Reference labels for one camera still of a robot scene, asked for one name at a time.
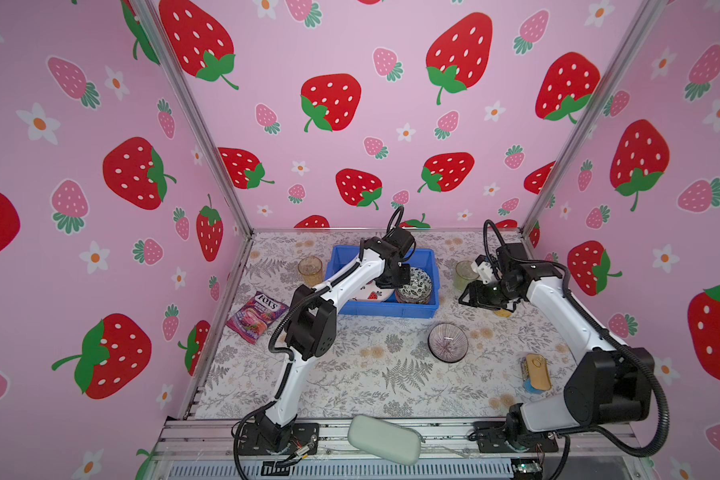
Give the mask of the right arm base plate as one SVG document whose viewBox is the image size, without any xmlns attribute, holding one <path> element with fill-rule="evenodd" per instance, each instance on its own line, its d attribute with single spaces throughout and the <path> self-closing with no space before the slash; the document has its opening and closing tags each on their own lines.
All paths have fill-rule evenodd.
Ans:
<svg viewBox="0 0 720 480">
<path fill-rule="evenodd" d="M 467 439 L 477 444 L 481 453 L 555 453 L 559 451 L 553 434 L 530 432 L 523 426 L 506 421 L 477 421 Z"/>
</svg>

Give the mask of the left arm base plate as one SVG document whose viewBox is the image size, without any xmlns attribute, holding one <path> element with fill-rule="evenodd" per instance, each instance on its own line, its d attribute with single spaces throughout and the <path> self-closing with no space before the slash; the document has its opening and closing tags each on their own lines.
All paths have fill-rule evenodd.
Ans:
<svg viewBox="0 0 720 480">
<path fill-rule="evenodd" d="M 239 435 L 241 456 L 290 455 L 307 447 L 307 454 L 317 452 L 319 423 L 291 422 L 279 427 L 264 418 L 259 423 L 246 423 Z"/>
</svg>

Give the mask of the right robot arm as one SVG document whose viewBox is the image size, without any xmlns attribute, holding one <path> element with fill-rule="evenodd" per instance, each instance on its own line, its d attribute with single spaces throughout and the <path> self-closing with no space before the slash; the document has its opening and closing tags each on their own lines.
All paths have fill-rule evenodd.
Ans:
<svg viewBox="0 0 720 480">
<path fill-rule="evenodd" d="M 459 303 L 493 311 L 529 303 L 563 337 L 576 368 L 561 394 L 517 403 L 502 426 L 475 424 L 468 439 L 521 451 L 550 434 L 570 438 L 598 433 L 630 456 L 657 454 L 669 437 L 670 409 L 651 354 L 622 342 L 591 314 L 573 294 L 566 265 L 529 258 L 523 244 L 507 242 L 492 220 L 484 222 L 482 234 L 494 234 L 499 246 L 486 248 L 476 258 L 473 269 L 479 277 L 465 288 Z M 607 428 L 642 421 L 652 409 L 657 411 L 656 431 L 642 447 L 623 442 Z"/>
</svg>

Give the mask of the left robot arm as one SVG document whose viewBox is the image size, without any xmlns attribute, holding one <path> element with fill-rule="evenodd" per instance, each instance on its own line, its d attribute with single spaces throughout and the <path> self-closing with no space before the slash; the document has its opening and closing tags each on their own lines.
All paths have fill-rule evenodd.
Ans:
<svg viewBox="0 0 720 480">
<path fill-rule="evenodd" d="M 247 477 L 240 459 L 246 426 L 253 426 L 257 437 L 276 452 L 288 446 L 308 375 L 335 342 L 342 307 L 368 283 L 375 282 L 383 289 L 410 283 L 408 260 L 416 241 L 400 226 L 403 214 L 404 208 L 397 208 L 385 235 L 362 240 L 357 256 L 335 275 L 314 287 L 302 285 L 294 292 L 289 311 L 268 343 L 270 352 L 287 356 L 278 389 L 271 401 L 243 416 L 232 428 L 233 458 L 240 478 Z"/>
</svg>

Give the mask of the black white leaf bowl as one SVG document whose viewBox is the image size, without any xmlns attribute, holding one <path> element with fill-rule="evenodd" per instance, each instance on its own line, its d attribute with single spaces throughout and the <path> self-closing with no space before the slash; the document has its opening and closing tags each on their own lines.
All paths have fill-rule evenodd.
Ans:
<svg viewBox="0 0 720 480">
<path fill-rule="evenodd" d="M 428 304 L 433 292 L 431 276 L 423 269 L 411 267 L 409 283 L 395 290 L 398 303 Z"/>
</svg>

